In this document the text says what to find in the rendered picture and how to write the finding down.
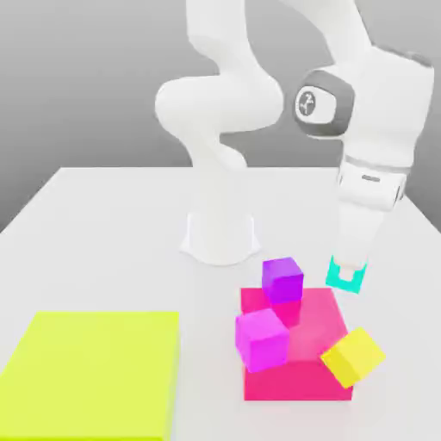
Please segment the large pink box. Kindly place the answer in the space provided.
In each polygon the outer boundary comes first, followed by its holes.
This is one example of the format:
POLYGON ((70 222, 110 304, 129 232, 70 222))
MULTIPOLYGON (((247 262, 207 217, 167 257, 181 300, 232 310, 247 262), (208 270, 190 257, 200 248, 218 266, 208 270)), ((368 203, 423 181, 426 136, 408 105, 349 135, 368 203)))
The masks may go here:
POLYGON ((251 373, 243 369, 247 401, 349 401, 320 356, 348 331, 330 288, 305 288, 299 301, 271 304, 262 289, 241 290, 244 313, 270 308, 289 331, 287 363, 251 373))

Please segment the small magenta cube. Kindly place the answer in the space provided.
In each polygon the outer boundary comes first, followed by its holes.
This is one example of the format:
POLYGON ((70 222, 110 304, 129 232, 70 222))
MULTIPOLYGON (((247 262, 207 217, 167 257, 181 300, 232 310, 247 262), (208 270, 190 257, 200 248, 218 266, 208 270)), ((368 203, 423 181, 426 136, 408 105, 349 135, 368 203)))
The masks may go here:
POLYGON ((241 314, 235 319, 235 346, 251 373, 281 366, 288 360, 289 330, 270 308, 241 314))

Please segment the small purple cube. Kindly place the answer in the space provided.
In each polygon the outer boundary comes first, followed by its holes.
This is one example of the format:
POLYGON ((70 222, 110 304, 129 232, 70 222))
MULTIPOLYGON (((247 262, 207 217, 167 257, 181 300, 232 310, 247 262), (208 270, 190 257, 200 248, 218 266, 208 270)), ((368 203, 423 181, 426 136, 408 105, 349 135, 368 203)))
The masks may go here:
POLYGON ((263 261, 262 289, 271 304, 299 301, 304 274, 292 257, 263 261))

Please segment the large lime yellow box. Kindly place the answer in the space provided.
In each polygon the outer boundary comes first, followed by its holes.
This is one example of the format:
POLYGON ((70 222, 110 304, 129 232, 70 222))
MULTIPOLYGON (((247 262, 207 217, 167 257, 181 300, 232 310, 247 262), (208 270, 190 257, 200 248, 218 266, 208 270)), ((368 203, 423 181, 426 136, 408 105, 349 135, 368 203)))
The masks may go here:
POLYGON ((39 312, 0 373, 0 441, 171 441, 176 312, 39 312))

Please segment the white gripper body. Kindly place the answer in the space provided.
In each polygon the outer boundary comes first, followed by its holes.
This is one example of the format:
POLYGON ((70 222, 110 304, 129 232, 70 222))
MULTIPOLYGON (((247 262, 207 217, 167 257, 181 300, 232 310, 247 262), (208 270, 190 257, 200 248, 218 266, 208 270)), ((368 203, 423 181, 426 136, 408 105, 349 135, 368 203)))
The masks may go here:
POLYGON ((388 212, 402 198, 406 182, 406 173, 376 170, 344 161, 339 169, 339 200, 388 212))

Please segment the small yellow cube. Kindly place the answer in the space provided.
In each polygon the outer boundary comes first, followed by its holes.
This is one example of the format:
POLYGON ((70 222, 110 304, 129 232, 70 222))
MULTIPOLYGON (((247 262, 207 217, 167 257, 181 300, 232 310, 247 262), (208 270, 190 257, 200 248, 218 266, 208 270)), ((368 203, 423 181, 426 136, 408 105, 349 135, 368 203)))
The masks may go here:
POLYGON ((358 327, 321 354, 320 359, 343 388, 350 388, 382 363, 385 353, 358 327))

